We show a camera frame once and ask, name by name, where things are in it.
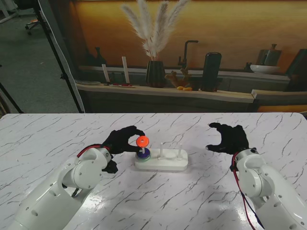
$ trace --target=tripod leg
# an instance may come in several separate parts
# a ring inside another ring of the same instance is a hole
[[[47,37],[47,40],[48,40],[48,42],[49,42],[49,44],[50,44],[50,46],[51,46],[51,49],[52,49],[52,51],[53,51],[53,54],[54,54],[54,56],[56,57],[56,60],[57,60],[57,62],[58,62],[58,64],[59,64],[59,68],[60,68],[61,71],[62,71],[62,77],[61,77],[61,78],[64,79],[64,80],[66,81],[66,84],[67,84],[67,86],[68,86],[68,88],[69,88],[69,91],[71,92],[72,98],[73,98],[73,100],[74,100],[74,102],[75,102],[75,104],[76,104],[76,106],[77,106],[77,109],[78,109],[79,113],[84,113],[84,111],[82,111],[82,109],[81,109],[81,107],[80,107],[80,105],[79,105],[79,103],[78,103],[77,97],[76,97],[76,95],[75,95],[75,93],[74,93],[74,91],[73,91],[73,88],[72,88],[72,86],[71,86],[71,82],[69,81],[69,78],[68,78],[68,76],[67,76],[67,74],[66,74],[66,72],[65,72],[65,69],[64,69],[64,67],[63,67],[63,65],[62,65],[62,62],[61,62],[61,60],[60,60],[60,58],[59,58],[59,55],[58,55],[58,53],[57,53],[57,50],[56,50],[56,48],[55,48],[55,46],[54,46],[54,44],[53,44],[53,42],[52,42],[52,40],[51,40],[51,37],[50,37],[50,35],[49,35],[48,29],[47,29],[47,27],[46,27],[46,24],[44,23],[44,20],[43,20],[41,14],[40,14],[40,12],[39,12],[38,3],[37,3],[35,0],[32,0],[32,3],[33,3],[33,5],[35,6],[35,7],[34,7],[34,11],[35,11],[36,17],[37,17],[37,19],[39,20],[40,24],[41,24],[42,27],[43,27],[44,33],[45,33],[45,35],[46,35],[46,37]]]
[[[0,82],[0,89],[2,90],[2,92],[4,93],[4,95],[10,100],[10,102],[13,104],[13,106],[16,108],[16,110],[20,113],[20,114],[24,114],[24,112],[19,108],[19,106],[16,104],[16,102],[14,101],[14,99],[10,96],[10,94],[6,91],[6,89],[4,88],[4,86],[1,84]]]

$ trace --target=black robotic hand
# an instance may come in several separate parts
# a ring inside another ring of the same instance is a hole
[[[114,130],[101,146],[109,148],[111,154],[119,154],[125,151],[138,152],[141,149],[140,147],[132,146],[128,143],[129,138],[134,135],[145,136],[144,132],[138,130],[136,126]]]
[[[225,152],[235,154],[236,152],[249,149],[248,139],[242,126],[231,127],[220,123],[209,124],[211,128],[216,128],[221,133],[222,141],[219,145],[207,145],[206,149],[213,152]]]

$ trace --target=blue wire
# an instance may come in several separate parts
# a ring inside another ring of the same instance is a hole
[[[263,225],[262,225],[260,219],[258,218],[257,214],[255,213],[255,211],[254,211],[254,210],[252,209],[252,207],[250,206],[250,204],[249,204],[248,200],[246,199],[245,195],[244,195],[242,192],[241,192],[241,195],[242,195],[243,198],[245,199],[245,201],[246,201],[246,203],[248,204],[250,210],[254,213],[254,215],[255,215],[255,217],[256,217],[256,219],[257,219],[257,222],[258,222],[258,223],[260,224],[260,226],[264,229],[264,227],[263,227]]]

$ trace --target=faucet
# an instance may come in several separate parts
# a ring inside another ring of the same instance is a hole
[[[186,43],[184,44],[184,57],[183,60],[181,61],[181,56],[179,57],[179,62],[178,65],[182,66],[182,68],[185,69],[185,67],[187,67],[187,49],[188,49],[188,43],[189,42],[195,42],[198,43],[198,40],[188,40],[186,41]]]

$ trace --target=pampas grass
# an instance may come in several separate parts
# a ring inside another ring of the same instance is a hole
[[[162,1],[158,8],[154,27],[146,0],[137,0],[140,17],[133,12],[129,5],[123,4],[121,6],[137,36],[144,40],[143,49],[151,60],[158,59],[159,52],[165,48],[175,29],[180,12],[189,1],[179,0],[169,13],[167,13],[169,2]]]

